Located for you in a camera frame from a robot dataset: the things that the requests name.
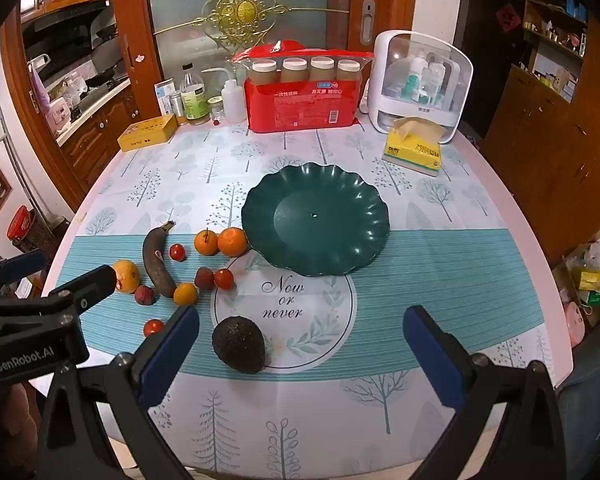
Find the white squeeze wash bottle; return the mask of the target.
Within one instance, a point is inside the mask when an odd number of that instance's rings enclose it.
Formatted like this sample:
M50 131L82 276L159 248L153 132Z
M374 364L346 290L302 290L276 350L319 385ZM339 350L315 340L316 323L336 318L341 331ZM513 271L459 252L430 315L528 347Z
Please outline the white squeeze wash bottle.
M202 70L203 74L223 73L225 81L221 93L208 99L211 108L222 105L225 119L230 124L239 124L247 120L245 91L237 82L231 70L225 67L211 67Z

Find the mandarin orange with stem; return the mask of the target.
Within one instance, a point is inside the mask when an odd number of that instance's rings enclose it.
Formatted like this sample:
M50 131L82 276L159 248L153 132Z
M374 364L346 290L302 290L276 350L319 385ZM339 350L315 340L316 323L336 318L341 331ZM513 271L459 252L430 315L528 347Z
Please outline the mandarin orange with stem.
M203 256L213 256L219 251L218 234L204 229L194 237L194 248Z

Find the dark green scalloped plate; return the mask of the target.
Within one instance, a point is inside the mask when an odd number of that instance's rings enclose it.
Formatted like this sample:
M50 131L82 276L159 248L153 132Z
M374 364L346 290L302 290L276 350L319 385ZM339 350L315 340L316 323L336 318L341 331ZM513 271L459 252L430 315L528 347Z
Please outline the dark green scalloped plate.
M310 278L346 275L385 248L389 209L359 174L307 162L266 174L248 192L242 229L271 266Z

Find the overripe dark banana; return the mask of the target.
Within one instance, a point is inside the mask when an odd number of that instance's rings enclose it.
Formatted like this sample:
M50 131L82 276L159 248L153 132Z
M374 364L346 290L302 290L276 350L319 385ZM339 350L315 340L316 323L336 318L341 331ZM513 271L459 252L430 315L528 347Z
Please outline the overripe dark banana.
M176 284L171 274L166 270L163 259L163 248L166 244L166 234L175 226L172 220L162 226L150 230L143 241L143 264L148 278L152 281L158 293L166 298L172 298Z

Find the red lychee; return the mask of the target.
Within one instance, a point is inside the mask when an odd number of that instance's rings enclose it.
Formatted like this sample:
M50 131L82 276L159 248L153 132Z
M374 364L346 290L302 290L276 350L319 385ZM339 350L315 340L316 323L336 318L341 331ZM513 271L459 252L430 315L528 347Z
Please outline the red lychee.
M212 290L215 286L214 272L206 266L201 266L196 272L194 283L201 290Z
M134 299L141 306L151 306L156 301L156 294L151 287L140 285L135 289Z

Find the large yellow orange with sticker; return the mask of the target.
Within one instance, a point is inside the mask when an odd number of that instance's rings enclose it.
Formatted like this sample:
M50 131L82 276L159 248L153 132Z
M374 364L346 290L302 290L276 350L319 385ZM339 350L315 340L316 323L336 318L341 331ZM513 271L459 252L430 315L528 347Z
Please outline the large yellow orange with sticker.
M117 291L134 294L137 287L140 286L140 270L137 265L131 260L121 259L116 261L112 268L116 272Z

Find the small yellow orange kumquat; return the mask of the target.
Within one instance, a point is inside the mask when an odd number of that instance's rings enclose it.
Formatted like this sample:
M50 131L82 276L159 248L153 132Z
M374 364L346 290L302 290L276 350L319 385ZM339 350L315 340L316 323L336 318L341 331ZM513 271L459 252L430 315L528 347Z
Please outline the small yellow orange kumquat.
M192 306L198 299L197 287L192 283L181 283L176 286L172 299L179 307Z

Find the dark avocado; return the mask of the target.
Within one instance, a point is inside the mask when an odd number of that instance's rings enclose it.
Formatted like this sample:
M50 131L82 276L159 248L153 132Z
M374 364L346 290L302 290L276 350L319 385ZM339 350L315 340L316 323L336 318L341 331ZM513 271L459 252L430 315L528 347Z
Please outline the dark avocado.
M257 324L243 316L224 318L212 333L218 358L242 374L258 374L265 368L265 344Z

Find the cherry tomato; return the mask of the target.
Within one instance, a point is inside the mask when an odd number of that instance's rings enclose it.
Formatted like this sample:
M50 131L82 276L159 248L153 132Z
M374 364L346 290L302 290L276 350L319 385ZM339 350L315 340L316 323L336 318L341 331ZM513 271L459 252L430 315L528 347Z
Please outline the cherry tomato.
M169 249L170 258L174 261L184 261L186 259L186 250L182 244L172 244Z
M145 337L148 337L152 334L159 333L164 327L164 322L159 320L158 318L152 318L147 321L143 326L143 334Z
M223 290L231 290L235 286L234 274L227 268L219 269L214 274L215 286Z

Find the white blue carton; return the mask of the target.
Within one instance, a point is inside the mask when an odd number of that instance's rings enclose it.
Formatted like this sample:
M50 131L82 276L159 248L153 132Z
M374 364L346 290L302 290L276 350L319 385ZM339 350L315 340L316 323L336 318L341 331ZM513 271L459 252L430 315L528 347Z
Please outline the white blue carton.
M172 114L171 96L176 92L172 78L154 84L155 95L162 116Z

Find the clear bottle green label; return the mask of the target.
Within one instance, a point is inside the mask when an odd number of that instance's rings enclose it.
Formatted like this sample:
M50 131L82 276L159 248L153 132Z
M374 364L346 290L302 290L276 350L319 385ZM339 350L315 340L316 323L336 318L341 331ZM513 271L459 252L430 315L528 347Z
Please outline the clear bottle green label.
M182 70L183 78L180 92L185 117L189 122L193 122L194 124L208 122L209 107L204 81L195 72L193 63L184 64Z

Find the white cosmetics storage box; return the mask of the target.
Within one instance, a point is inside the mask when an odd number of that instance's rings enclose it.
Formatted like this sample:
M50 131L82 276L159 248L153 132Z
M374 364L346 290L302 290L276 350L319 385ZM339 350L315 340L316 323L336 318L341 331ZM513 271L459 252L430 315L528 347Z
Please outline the white cosmetics storage box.
M402 118L422 118L442 127L452 141L468 97L474 66L448 42L411 30L386 30L374 44L367 115L387 133Z

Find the yellow flat box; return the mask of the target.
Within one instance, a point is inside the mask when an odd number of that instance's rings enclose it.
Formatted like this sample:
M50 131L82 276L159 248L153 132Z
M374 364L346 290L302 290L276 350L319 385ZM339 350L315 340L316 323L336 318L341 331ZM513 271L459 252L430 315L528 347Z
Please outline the yellow flat box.
M118 137L122 152L130 152L168 142L178 128L174 114L134 122Z

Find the gold door ornament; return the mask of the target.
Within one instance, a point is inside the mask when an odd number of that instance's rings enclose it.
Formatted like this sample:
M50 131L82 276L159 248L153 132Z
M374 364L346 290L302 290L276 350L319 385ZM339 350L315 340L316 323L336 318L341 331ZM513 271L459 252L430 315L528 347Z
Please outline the gold door ornament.
M294 39L307 47L347 43L349 0L149 0L163 62L191 55L233 55Z

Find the patterned tablecloth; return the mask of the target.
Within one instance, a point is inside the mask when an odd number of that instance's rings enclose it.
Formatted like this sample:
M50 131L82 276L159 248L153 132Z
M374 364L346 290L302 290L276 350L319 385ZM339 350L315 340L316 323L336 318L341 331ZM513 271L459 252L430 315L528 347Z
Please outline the patterned tablecloth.
M528 224L486 160L462 136L443 150L437 179L386 165L370 126L255 134L244 126L188 128L163 146L121 154L74 218L54 262L60 282L120 259L175 222L170 241L238 226L266 174L316 162L359 174L387 204L390 234L363 269L307 278L256 252L230 260L190 250L170 262L191 281L201 266L232 271L232 292L200 297L200 333L166 398L150 412L186 465L244 477L329 478L421 460L451 419L402 336L425 307L469 351L523 367L568 366L559 298ZM223 363L212 333L243 316L260 328L265 368Z

